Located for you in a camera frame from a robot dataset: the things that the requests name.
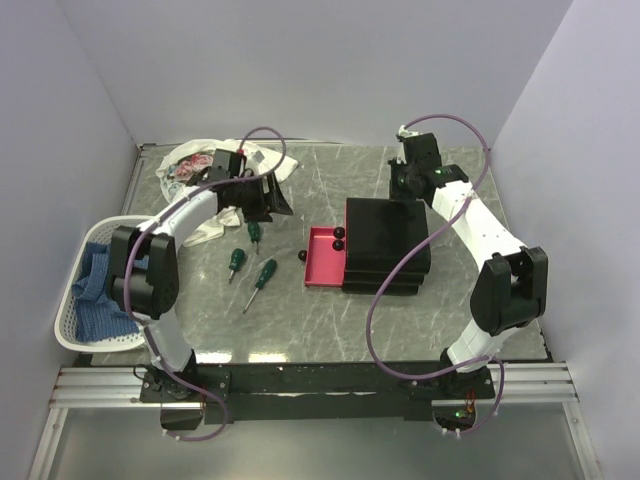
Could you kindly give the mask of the black drawer cabinet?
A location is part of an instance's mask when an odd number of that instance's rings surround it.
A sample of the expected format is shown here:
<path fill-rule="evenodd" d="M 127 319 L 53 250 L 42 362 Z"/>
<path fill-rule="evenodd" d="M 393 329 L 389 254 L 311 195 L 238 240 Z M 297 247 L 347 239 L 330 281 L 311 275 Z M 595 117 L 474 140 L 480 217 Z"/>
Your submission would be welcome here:
<path fill-rule="evenodd" d="M 345 205 L 342 290 L 373 295 L 389 273 L 429 236 L 421 201 L 350 197 Z"/>

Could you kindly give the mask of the green stubby screwdriver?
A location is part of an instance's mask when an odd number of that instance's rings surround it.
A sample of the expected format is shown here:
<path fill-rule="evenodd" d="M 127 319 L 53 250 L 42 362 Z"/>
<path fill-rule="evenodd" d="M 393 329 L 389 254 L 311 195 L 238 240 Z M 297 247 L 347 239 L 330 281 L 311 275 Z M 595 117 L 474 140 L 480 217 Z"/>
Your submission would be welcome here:
<path fill-rule="evenodd" d="M 235 275 L 242 269 L 246 258 L 247 256 L 243 249 L 236 248 L 232 251 L 228 265 L 228 269 L 230 271 L 228 278 L 229 284 L 233 282 Z"/>

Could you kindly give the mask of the green long screwdriver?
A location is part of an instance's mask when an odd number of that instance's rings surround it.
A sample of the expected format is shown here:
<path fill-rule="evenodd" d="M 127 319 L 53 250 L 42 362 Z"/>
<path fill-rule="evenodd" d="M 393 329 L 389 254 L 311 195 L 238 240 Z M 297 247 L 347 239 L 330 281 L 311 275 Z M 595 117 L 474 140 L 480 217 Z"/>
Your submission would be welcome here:
<path fill-rule="evenodd" d="M 251 294 L 249 300 L 247 301 L 245 307 L 243 308 L 243 311 L 242 311 L 243 314 L 245 314 L 249 310 L 256 296 L 265 287 L 265 285 L 269 282 L 269 280 L 274 276 L 277 268 L 278 268 L 278 262 L 275 259 L 269 259 L 265 263 L 258 279 L 254 284 L 254 291 Z"/>

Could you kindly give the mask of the pink bottom drawer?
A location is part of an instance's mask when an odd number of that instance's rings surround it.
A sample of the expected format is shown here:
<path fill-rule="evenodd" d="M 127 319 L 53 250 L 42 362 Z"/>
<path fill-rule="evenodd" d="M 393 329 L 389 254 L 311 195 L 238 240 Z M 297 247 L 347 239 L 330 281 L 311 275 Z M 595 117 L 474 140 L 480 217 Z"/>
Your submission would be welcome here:
<path fill-rule="evenodd" d="M 341 287 L 346 265 L 344 227 L 313 226 L 305 260 L 306 287 Z"/>

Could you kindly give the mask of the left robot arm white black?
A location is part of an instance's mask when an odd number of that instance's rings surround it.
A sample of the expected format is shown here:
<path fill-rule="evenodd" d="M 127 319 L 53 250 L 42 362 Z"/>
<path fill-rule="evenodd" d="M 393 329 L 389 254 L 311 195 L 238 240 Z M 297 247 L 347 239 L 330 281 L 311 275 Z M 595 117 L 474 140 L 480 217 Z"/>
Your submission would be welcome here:
<path fill-rule="evenodd" d="M 167 374 L 164 391 L 175 401 L 192 399 L 199 388 L 195 362 L 175 314 L 179 293 L 177 254 L 186 239 L 222 210 L 239 209 L 248 222 L 271 222 L 291 215 L 276 178 L 248 166 L 240 150 L 218 150 L 213 164 L 195 174 L 182 192 L 155 217 L 137 226 L 119 226 L 111 236 L 106 294 L 141 329 L 151 363 Z"/>

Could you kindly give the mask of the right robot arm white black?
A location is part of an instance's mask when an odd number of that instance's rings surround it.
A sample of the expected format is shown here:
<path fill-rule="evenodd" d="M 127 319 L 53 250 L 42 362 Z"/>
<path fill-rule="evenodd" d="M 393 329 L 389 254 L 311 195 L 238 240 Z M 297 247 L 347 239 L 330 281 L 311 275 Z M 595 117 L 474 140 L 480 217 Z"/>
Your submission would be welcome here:
<path fill-rule="evenodd" d="M 479 275 L 470 297 L 471 320 L 442 357 L 439 390 L 457 399 L 473 385 L 505 341 L 546 309 L 548 256 L 513 236 L 475 192 L 457 165 L 442 163 L 432 133 L 399 130 L 404 158 L 392 160 L 390 197 L 422 200 L 449 222 L 475 261 Z"/>

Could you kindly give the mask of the white floral t-shirt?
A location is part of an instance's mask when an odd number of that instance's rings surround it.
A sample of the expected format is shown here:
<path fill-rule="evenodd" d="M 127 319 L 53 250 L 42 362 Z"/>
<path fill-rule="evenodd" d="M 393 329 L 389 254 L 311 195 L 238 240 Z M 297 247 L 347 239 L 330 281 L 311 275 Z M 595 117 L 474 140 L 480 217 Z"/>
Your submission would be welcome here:
<path fill-rule="evenodd" d="M 261 149 L 266 161 L 250 168 L 239 152 L 243 147 Z M 161 191 L 170 204 L 202 185 L 226 178 L 244 179 L 240 183 L 211 190 L 219 195 L 219 205 L 214 208 L 214 216 L 196 227 L 184 240 L 183 245 L 191 247 L 222 236 L 228 227 L 248 224 L 239 208 L 241 183 L 259 180 L 274 173 L 280 185 L 297 167 L 298 161 L 290 156 L 251 141 L 195 139 L 175 147 L 167 154 L 156 170 L 156 176 L 160 181 Z"/>

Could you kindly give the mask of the white laundry basket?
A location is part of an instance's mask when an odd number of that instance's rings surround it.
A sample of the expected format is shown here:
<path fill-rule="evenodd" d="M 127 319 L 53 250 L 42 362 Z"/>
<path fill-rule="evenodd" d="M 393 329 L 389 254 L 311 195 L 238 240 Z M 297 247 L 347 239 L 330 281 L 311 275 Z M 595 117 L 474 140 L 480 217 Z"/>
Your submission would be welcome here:
<path fill-rule="evenodd" d="M 112 232 L 119 226 L 137 226 L 150 219 L 148 215 L 120 215 L 101 220 L 89 229 L 77 252 L 74 265 L 66 282 L 66 289 L 57 312 L 54 334 L 59 344 L 68 350 L 82 353 L 116 353 L 141 348 L 144 338 L 139 331 L 112 336 L 96 342 L 84 342 L 76 338 L 77 316 L 72 284 L 80 278 L 82 258 L 89 242 L 109 244 Z"/>

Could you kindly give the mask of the blue checked shirt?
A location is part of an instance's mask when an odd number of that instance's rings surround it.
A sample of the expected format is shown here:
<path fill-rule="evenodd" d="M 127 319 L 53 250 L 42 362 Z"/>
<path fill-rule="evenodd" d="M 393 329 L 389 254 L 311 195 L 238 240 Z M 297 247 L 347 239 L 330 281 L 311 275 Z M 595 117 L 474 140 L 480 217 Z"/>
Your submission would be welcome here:
<path fill-rule="evenodd" d="M 93 343 L 138 332 L 137 324 L 106 294 L 110 246 L 88 242 L 80 273 L 71 286 L 76 313 L 76 339 Z"/>

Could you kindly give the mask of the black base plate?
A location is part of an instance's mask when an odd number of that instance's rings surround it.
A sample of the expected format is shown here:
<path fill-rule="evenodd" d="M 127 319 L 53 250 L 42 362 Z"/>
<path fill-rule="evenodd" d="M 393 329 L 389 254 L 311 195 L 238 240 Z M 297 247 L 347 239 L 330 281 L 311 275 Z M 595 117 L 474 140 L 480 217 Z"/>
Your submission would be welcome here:
<path fill-rule="evenodd" d="M 197 392 L 148 368 L 142 378 L 144 404 L 189 402 L 203 408 L 204 421 L 311 420 L 401 418 L 429 421 L 435 401 L 463 403 L 495 395 L 488 368 L 470 374 L 448 374 L 431 380 L 416 375 L 436 371 L 435 361 L 396 362 L 403 378 L 384 373 L 372 362 L 200 364 L 187 373 L 197 386 L 218 396 Z"/>

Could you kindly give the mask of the aluminium rail frame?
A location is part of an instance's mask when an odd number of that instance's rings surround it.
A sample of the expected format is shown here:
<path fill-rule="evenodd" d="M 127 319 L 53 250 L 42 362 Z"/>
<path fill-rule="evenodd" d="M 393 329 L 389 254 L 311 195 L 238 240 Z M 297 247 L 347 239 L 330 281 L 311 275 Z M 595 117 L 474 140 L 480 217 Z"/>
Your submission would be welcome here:
<path fill-rule="evenodd" d="M 128 408 L 167 407 L 194 409 L 196 402 L 173 399 L 143 402 L 143 381 L 131 367 L 64 368 L 58 374 L 49 407 Z M 579 397 L 568 367 L 562 363 L 507 363 L 501 403 L 577 403 Z"/>

